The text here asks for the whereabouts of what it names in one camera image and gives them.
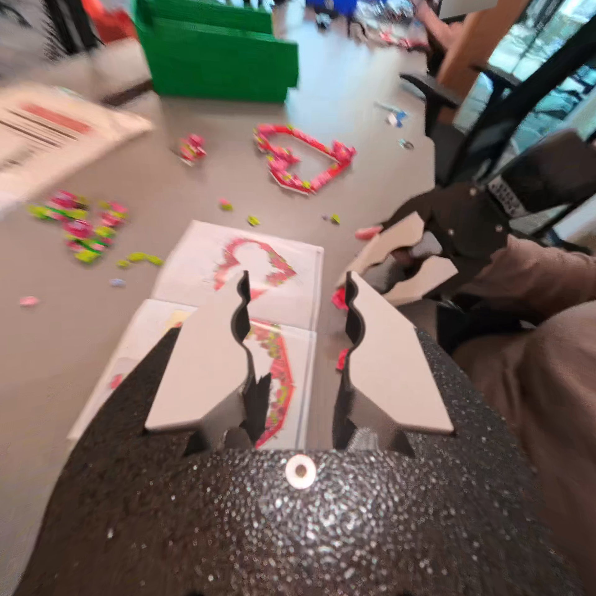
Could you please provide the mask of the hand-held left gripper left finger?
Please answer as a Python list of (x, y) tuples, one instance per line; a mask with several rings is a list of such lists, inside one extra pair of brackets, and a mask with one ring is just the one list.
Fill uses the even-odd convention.
[(190, 432), (185, 453), (255, 449), (264, 434), (271, 373), (257, 377), (244, 344), (249, 272), (230, 278), (179, 330), (145, 419), (151, 434)]

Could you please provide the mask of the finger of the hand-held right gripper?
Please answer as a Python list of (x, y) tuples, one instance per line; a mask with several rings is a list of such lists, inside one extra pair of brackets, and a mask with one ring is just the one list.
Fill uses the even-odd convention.
[(418, 212), (412, 212), (375, 235), (354, 257), (352, 262), (346, 266), (339, 276), (336, 286), (345, 286), (349, 272), (363, 275), (370, 267), (385, 261), (386, 257), (393, 251), (403, 248), (409, 249), (419, 243), (424, 233), (424, 226), (425, 223)]
[(396, 283), (383, 297), (394, 307), (418, 302), (456, 274), (458, 269), (450, 259), (431, 256), (413, 277)]

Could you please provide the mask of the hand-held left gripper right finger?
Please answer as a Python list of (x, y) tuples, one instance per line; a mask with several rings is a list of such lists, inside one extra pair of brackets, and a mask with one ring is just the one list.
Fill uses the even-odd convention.
[(416, 328), (356, 272), (345, 284), (346, 333), (352, 347), (341, 371), (332, 446), (347, 450), (359, 431), (371, 449), (413, 457), (406, 432), (455, 436)]

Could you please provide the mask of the lego instruction booklet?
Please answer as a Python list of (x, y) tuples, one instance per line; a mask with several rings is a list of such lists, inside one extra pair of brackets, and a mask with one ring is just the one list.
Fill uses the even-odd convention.
[(258, 449), (306, 447), (324, 249), (192, 221), (133, 315), (67, 438), (75, 444), (100, 407), (171, 329), (180, 327), (229, 277), (249, 272), (246, 346), (257, 378), (271, 374)]

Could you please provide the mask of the lime green lego vine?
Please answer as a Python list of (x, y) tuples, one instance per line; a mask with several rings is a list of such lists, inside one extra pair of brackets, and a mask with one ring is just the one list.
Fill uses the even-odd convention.
[(149, 255), (147, 253), (143, 253), (140, 251), (131, 252), (129, 255), (124, 257), (123, 259), (119, 259), (116, 262), (116, 266), (119, 269), (127, 269), (133, 264), (147, 262), (152, 264), (153, 266), (160, 267), (163, 264), (163, 259), (156, 255)]

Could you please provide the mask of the red lego half with discs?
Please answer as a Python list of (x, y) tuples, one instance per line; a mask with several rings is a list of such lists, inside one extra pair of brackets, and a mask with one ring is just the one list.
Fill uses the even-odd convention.
[(257, 148), (262, 153), (266, 153), (273, 159), (297, 163), (298, 159), (289, 148), (272, 144), (271, 138), (280, 135), (294, 138), (341, 165), (351, 163), (356, 156), (356, 149), (354, 147), (349, 147), (337, 140), (334, 140), (331, 145), (324, 145), (317, 139), (289, 124), (265, 123), (253, 128), (253, 138)]

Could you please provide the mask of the pile of loose lego pieces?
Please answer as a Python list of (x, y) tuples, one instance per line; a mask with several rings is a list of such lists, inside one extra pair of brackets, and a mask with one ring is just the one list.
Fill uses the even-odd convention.
[(91, 207), (84, 196), (60, 190), (42, 203), (29, 204), (27, 211), (37, 220), (60, 225), (74, 257), (83, 264), (93, 264), (113, 245), (129, 210), (115, 201), (101, 201), (98, 220), (94, 221)]

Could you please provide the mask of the small red white lego block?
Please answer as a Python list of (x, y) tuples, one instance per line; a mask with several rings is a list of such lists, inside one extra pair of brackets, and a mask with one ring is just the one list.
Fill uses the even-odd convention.
[(180, 140), (178, 156), (185, 164), (193, 165), (206, 155), (204, 140), (199, 135), (190, 133)]

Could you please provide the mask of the small blue white item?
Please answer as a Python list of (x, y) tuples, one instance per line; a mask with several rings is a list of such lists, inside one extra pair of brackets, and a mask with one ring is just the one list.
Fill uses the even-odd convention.
[(384, 102), (375, 101), (374, 105), (387, 113), (386, 121), (394, 128), (402, 128), (409, 116), (406, 111)]

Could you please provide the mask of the black office chair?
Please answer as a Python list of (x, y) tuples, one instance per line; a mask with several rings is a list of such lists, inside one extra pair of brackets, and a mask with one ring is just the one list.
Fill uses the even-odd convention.
[(472, 179), (487, 163), (486, 174), (500, 160), (510, 138), (533, 108), (570, 74), (595, 57), (595, 16), (553, 56), (503, 98), (489, 101), (467, 133), (438, 123), (443, 108), (456, 109), (461, 100), (428, 75), (402, 73), (400, 78), (417, 88), (426, 101), (425, 135), (435, 145), (435, 183)]

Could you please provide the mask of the person's brown clothing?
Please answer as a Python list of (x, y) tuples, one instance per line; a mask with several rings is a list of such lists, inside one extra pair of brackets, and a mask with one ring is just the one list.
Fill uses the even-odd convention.
[(453, 359), (537, 468), (555, 543), (595, 595), (595, 302), (472, 339)]

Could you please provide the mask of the wooden pillar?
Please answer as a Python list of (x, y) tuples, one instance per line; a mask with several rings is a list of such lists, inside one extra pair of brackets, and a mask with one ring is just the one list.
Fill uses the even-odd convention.
[(477, 78), (474, 66), (484, 66), (497, 44), (522, 14), (528, 1), (497, 1), (495, 7), (469, 13), (449, 26), (441, 41), (445, 50), (437, 81), (464, 98)]

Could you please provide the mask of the green plastic crate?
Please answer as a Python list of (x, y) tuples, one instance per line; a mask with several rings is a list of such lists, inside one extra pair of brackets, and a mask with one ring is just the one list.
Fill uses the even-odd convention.
[(267, 5), (131, 1), (130, 9), (161, 96), (284, 103), (299, 85), (299, 47), (276, 36)]

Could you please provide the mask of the cardboard envelope with label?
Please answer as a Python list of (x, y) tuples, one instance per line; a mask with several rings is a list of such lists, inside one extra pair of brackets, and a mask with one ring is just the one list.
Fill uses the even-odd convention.
[(1, 88), (1, 216), (124, 143), (146, 118), (34, 82)]

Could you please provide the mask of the red plastic bin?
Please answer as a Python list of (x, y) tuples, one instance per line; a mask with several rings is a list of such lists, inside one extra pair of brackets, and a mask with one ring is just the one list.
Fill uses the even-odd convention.
[(124, 9), (108, 9), (101, 1), (82, 1), (82, 5), (104, 44), (124, 39), (138, 40), (135, 25)]

